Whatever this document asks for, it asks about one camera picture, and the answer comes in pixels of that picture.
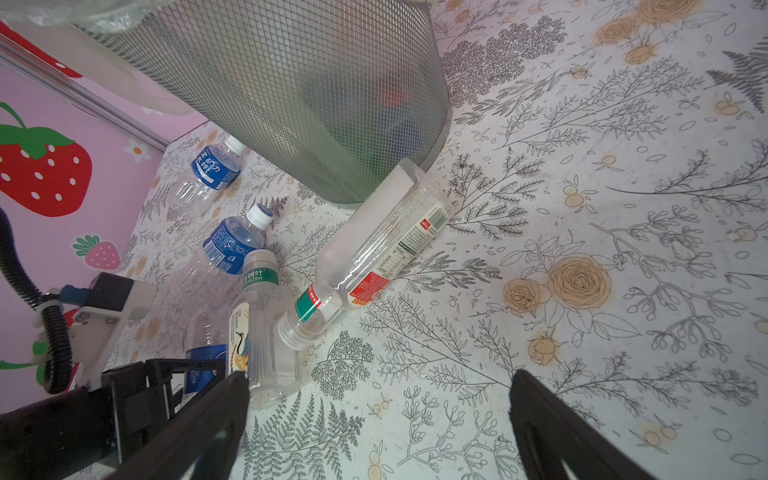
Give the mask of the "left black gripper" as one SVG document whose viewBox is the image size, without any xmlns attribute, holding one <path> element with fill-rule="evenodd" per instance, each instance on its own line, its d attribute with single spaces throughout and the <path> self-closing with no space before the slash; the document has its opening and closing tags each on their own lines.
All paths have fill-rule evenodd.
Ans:
<svg viewBox="0 0 768 480">
<path fill-rule="evenodd" d="M 154 359 L 112 370 L 184 370 L 212 380 L 216 370 L 225 374 L 225 365 L 221 359 Z M 63 479 L 104 460 L 114 440 L 106 372 L 97 390 L 78 387 L 1 416 L 3 479 Z"/>
</svg>

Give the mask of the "clear bottle green cap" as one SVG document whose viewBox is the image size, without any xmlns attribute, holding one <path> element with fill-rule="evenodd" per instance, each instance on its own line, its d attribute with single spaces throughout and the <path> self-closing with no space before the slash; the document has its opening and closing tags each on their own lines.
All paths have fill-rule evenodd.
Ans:
<svg viewBox="0 0 768 480">
<path fill-rule="evenodd" d="M 267 249 L 248 253 L 242 291 L 228 317 L 226 370 L 246 376 L 251 410 L 272 407 L 300 389 L 298 352 L 277 332 L 287 309 L 275 254 Z"/>
</svg>

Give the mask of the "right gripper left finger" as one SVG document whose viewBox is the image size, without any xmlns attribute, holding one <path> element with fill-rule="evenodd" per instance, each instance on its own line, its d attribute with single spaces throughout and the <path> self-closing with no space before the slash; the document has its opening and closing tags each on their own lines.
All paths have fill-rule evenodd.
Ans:
<svg viewBox="0 0 768 480">
<path fill-rule="evenodd" d="M 104 464 L 112 479 L 227 479 L 245 429 L 242 374 L 214 378 L 188 401 L 173 387 L 184 370 L 111 370 L 114 440 Z"/>
</svg>

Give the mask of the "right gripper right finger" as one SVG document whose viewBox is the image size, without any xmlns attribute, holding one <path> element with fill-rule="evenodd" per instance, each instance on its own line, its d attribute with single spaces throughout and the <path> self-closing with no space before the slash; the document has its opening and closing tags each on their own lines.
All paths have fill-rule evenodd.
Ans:
<svg viewBox="0 0 768 480">
<path fill-rule="evenodd" d="M 509 391 L 509 418 L 529 479 L 645 479 L 650 475 L 526 370 Z"/>
</svg>

